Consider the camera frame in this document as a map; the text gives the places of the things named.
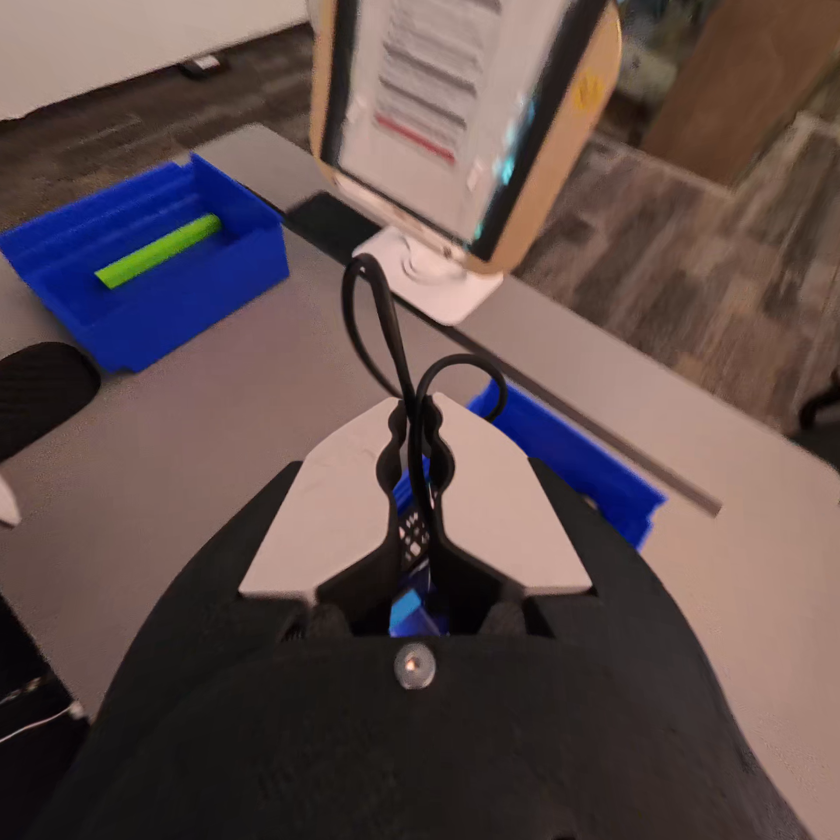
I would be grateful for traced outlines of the long green block bar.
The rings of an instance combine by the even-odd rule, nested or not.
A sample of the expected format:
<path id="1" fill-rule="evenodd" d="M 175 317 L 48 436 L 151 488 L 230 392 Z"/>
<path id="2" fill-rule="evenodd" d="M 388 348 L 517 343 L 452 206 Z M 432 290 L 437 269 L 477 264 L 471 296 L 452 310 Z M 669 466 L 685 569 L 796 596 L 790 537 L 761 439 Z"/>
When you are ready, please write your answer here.
<path id="1" fill-rule="evenodd" d="M 103 286 L 115 290 L 201 244 L 222 230 L 223 223 L 219 216 L 211 213 L 202 215 L 111 264 L 97 269 L 94 276 Z"/>

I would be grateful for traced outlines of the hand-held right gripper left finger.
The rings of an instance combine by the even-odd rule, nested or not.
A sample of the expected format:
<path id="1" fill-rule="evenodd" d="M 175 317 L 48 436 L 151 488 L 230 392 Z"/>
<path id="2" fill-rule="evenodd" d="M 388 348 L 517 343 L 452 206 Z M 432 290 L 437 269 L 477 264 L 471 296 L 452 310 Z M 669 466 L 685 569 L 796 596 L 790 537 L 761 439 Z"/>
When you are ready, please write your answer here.
<path id="1" fill-rule="evenodd" d="M 300 463 L 238 594 L 335 606 L 356 632 L 387 636 L 402 577 L 393 490 L 405 438 L 404 402 L 387 397 L 317 444 Z"/>

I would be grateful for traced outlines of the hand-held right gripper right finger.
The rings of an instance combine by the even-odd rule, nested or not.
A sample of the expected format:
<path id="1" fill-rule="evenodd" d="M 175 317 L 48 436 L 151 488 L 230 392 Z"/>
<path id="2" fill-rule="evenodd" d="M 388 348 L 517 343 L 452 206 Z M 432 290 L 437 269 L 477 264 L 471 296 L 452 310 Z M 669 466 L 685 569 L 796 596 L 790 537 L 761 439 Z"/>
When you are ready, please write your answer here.
<path id="1" fill-rule="evenodd" d="M 592 580 L 529 457 L 441 392 L 427 399 L 432 581 L 452 634 L 475 634 L 498 603 L 582 595 Z"/>

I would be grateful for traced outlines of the cardboard box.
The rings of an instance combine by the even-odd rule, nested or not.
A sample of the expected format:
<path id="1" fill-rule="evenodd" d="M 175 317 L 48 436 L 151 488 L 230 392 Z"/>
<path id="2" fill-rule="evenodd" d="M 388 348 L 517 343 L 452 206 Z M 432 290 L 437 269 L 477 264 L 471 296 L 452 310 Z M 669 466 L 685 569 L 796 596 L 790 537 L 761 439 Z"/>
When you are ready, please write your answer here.
<path id="1" fill-rule="evenodd" d="M 640 145 L 734 186 L 838 58 L 838 1 L 718 2 Z"/>

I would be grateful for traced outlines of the black mesh wrist rest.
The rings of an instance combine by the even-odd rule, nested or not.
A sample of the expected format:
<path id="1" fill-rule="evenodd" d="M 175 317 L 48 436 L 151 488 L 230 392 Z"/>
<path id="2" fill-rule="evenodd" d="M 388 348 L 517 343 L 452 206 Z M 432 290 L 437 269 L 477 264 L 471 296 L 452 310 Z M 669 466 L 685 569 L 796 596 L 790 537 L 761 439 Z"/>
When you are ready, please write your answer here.
<path id="1" fill-rule="evenodd" d="M 1 460 L 75 416 L 98 394 L 98 368 L 61 342 L 29 345 L 1 359 Z"/>

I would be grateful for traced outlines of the blue sponge block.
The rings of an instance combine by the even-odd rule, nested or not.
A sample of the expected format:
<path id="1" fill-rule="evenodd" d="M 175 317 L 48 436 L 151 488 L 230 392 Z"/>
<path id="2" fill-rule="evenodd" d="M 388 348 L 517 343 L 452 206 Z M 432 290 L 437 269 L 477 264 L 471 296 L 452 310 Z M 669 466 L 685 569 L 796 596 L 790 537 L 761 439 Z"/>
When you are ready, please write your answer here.
<path id="1" fill-rule="evenodd" d="M 440 637 L 445 635 L 427 613 L 421 595 L 408 587 L 392 604 L 388 634 L 394 638 Z"/>

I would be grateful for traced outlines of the blue plastic bin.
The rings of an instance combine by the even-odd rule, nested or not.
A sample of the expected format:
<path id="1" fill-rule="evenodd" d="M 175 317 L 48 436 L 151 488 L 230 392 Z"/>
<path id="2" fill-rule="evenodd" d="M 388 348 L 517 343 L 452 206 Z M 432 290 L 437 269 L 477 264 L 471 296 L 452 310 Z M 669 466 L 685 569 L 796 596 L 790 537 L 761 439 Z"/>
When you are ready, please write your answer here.
<path id="1" fill-rule="evenodd" d="M 643 548 L 654 526 L 654 514 L 667 501 L 664 493 L 515 385 L 509 384 L 507 403 L 493 425 L 587 499 L 636 550 Z M 427 613 L 447 635 L 444 609 L 431 605 L 435 587 L 428 561 L 402 574 L 400 586 L 397 596 L 414 588 Z"/>
<path id="2" fill-rule="evenodd" d="M 205 214 L 223 230 L 110 290 L 94 272 Z M 289 277 L 282 217 L 192 152 L 2 235 L 2 254 L 109 372 L 141 372 Z"/>

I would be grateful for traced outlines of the black remote control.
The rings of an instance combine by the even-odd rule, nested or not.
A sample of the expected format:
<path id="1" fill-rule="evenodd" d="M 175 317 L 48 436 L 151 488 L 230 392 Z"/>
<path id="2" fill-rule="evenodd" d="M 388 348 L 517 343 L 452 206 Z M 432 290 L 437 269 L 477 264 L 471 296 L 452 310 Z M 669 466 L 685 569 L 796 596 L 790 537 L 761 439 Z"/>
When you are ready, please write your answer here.
<path id="1" fill-rule="evenodd" d="M 417 505 L 408 474 L 404 474 L 393 491 L 401 551 L 401 571 L 414 572 L 427 561 L 429 532 L 423 513 Z"/>

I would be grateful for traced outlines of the document display board with stand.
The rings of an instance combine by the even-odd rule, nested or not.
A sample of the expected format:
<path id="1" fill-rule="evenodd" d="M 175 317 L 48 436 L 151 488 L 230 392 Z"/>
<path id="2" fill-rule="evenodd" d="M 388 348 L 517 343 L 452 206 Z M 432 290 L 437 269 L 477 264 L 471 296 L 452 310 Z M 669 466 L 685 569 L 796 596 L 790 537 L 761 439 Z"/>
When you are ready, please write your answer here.
<path id="1" fill-rule="evenodd" d="M 462 323 L 522 261 L 619 75 L 615 2 L 321 2 L 310 146 L 397 297 Z"/>

